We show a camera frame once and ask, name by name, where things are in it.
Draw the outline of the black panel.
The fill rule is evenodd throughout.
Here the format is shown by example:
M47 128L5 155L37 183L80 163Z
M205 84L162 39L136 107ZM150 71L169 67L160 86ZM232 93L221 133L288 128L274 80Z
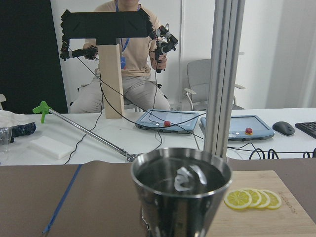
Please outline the black panel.
M0 2L0 92L17 114L41 101L68 112L50 1Z

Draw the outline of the white foam block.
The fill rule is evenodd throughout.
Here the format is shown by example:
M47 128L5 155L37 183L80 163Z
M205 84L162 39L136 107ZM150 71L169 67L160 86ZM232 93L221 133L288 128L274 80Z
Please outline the white foam block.
M41 136L38 139L32 140L30 146L40 153L48 155L54 159L61 159L69 155L73 150L72 146L47 136Z

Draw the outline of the wooden post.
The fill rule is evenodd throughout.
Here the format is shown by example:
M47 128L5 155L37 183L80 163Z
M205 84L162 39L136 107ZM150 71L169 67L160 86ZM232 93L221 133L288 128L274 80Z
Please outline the wooden post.
M121 119L124 110L119 45L99 45L99 68L107 119Z

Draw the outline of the blue teach pendant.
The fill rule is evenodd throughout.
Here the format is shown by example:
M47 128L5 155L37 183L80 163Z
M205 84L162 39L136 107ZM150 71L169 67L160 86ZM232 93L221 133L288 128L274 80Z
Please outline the blue teach pendant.
M275 132L257 115L231 116L230 141L266 140L274 137Z
M135 125L139 129L158 132L188 134L193 132L200 114L192 111L166 111L150 109L144 112Z

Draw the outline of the steel cocktail jigger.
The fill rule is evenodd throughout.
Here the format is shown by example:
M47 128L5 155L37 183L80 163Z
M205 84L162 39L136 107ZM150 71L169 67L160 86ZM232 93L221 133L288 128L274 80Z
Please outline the steel cocktail jigger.
M204 237L232 183L222 158L190 148L141 154L131 176L150 237Z

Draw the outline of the black teleoperation controller left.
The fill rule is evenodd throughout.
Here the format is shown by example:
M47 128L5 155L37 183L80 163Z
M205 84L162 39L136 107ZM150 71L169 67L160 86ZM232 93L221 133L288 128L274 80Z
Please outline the black teleoperation controller left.
M70 40L66 38L64 35L62 36L62 48L60 53L60 58L66 61L67 59L76 58L84 56L89 60L96 59L96 55L98 53L98 49L96 46L90 46L89 48L70 50Z

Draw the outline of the black teleoperation controller right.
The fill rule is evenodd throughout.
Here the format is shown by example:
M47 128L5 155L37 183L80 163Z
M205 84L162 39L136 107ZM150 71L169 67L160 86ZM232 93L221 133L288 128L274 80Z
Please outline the black teleoperation controller right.
M156 49L154 50L155 59L159 62L159 57L167 54L169 51L175 51L175 46L178 44L178 39L169 31L169 24L161 25L158 29L154 29L149 37L156 40Z

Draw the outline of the grey office chair right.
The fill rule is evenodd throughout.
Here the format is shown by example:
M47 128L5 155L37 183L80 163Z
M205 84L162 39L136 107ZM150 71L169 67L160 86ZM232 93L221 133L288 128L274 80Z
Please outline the grey office chair right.
M200 59L187 64L188 88L184 88L191 110L205 111L209 97L211 60Z

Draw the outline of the green handled reach grabber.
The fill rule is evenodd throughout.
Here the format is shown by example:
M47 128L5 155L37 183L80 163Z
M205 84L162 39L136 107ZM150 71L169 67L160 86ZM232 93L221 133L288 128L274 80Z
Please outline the green handled reach grabber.
M95 134L94 132L88 130L87 128L85 128L83 126L81 126L80 124L74 122L73 120L71 120L71 119L65 117L64 115L56 112L51 107L49 107L45 101L41 101L40 105L35 107L35 108L33 108L32 111L33 111L34 114L41 114L41 123L44 123L45 116L47 114L56 115L57 117L61 118L62 120L66 121L66 122L68 122L69 124L71 124L75 128L77 128L80 131L84 132L86 135L89 135L90 137L92 137L92 138L96 139L97 141L103 143L104 145L110 147L111 149L113 149L114 151L118 152L119 154L125 156L126 160L128 162L133 162L140 155L140 154L130 154L130 153L128 153L123 148L118 147L117 145L107 141L103 137Z

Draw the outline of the bamboo cutting board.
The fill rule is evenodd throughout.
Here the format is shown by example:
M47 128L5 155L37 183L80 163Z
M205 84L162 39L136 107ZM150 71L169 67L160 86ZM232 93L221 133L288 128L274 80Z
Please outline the bamboo cutting board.
M316 225L291 191L272 170L235 171L230 189L256 188L277 193L276 210L234 210L222 203L207 233L209 237L314 237Z

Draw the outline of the black keyboard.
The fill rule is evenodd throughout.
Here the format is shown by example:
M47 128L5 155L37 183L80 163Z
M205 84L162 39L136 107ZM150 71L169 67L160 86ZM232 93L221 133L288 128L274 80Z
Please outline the black keyboard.
M316 138L316 122L301 122L296 123L295 127L301 130L302 132L308 134L309 136Z

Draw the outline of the clear plastic bag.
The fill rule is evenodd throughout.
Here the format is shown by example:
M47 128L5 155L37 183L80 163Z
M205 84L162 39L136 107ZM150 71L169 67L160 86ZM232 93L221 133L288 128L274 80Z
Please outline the clear plastic bag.
M0 154L3 155L8 151L12 138L11 127L0 128Z

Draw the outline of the aluminium frame post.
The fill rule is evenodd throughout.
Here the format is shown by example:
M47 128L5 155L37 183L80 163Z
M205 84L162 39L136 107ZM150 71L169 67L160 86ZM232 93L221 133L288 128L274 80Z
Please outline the aluminium frame post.
M204 150L226 159L245 2L217 0Z

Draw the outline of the black teleoperation controller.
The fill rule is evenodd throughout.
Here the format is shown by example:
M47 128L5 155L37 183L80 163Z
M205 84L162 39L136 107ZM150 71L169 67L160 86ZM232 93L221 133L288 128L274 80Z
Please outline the black teleoperation controller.
M169 51L175 51L175 46L178 44L178 39L169 31L169 24L161 25L158 29L154 29L149 37L156 40L156 49L154 50L155 59L159 62L159 57L167 54Z
M60 53L60 58L66 61L67 59L76 58L84 56L89 60L96 59L96 55L98 53L98 49L96 46L90 46L89 48L70 50L70 40L66 38L64 35L62 36L62 48Z

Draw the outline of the black computer mouse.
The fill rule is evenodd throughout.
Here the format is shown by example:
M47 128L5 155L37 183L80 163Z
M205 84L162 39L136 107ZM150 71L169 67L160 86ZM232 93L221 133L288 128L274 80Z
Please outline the black computer mouse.
M295 133L294 127L285 121L278 121L274 123L272 129L284 136L291 136Z

